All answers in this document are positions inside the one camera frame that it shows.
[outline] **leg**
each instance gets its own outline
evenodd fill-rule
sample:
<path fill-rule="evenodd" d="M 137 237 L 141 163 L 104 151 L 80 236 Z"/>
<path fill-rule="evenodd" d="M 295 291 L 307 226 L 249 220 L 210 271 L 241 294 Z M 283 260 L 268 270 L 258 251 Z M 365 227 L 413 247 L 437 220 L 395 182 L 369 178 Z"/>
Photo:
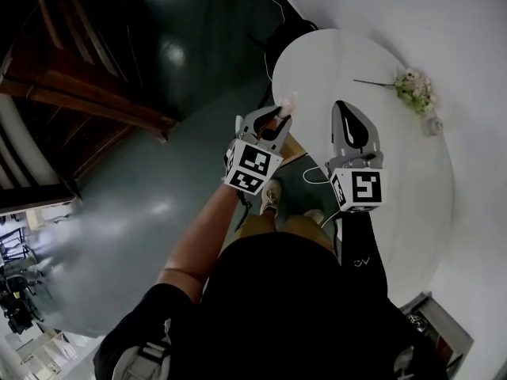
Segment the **leg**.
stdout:
<path fill-rule="evenodd" d="M 293 215 L 284 224 L 280 232 L 289 232 L 299 237 L 309 239 L 334 253 L 333 242 L 317 223 L 322 221 L 322 212 L 310 210 L 305 215 Z"/>
<path fill-rule="evenodd" d="M 231 243 L 239 238 L 275 232 L 275 211 L 268 209 L 261 215 L 249 215 L 245 223 L 236 231 Z"/>
<path fill-rule="evenodd" d="M 246 217 L 245 223 L 236 231 L 229 243 L 239 238 L 276 232 L 275 217 L 278 214 L 281 193 L 282 188 L 278 180 L 270 180 L 262 189 L 260 215 L 249 215 Z"/>

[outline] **white cable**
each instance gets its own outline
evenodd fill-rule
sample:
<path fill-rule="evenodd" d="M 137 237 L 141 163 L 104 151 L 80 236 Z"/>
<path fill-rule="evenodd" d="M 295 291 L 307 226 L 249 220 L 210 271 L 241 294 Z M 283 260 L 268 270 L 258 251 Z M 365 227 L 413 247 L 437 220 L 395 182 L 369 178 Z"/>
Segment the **white cable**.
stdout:
<path fill-rule="evenodd" d="M 337 238 L 340 242 L 343 241 L 343 218 L 335 220 L 337 229 Z"/>
<path fill-rule="evenodd" d="M 321 228 L 324 229 L 324 225 L 326 225 L 329 221 L 331 221 L 331 219 L 333 219 L 333 217 L 338 214 L 340 211 L 336 211 L 334 214 L 332 214 L 326 221 L 324 221 L 324 223 L 320 226 Z"/>
<path fill-rule="evenodd" d="M 269 72 L 268 72 L 268 63 L 266 62 L 266 53 L 264 52 L 264 64 L 266 66 L 266 74 L 268 75 L 268 79 L 272 82 L 273 80 L 271 79 L 271 76 L 269 76 Z"/>
<path fill-rule="evenodd" d="M 284 22 L 285 22 L 284 7 L 282 7 L 282 5 L 279 2 L 277 2 L 276 0 L 271 0 L 271 1 L 276 3 L 280 7 L 280 10 L 282 10 L 282 18 L 284 19 Z"/>
<path fill-rule="evenodd" d="M 318 166 L 315 166 L 314 168 L 306 169 L 303 172 L 303 180 L 306 181 L 308 184 L 328 184 L 328 183 L 330 183 L 329 180 L 326 180 L 326 181 L 310 181 L 310 180 L 308 180 L 307 177 L 306 177 L 306 174 L 308 172 L 310 172 L 311 170 L 316 170 L 316 169 L 320 169 L 320 168 Z"/>

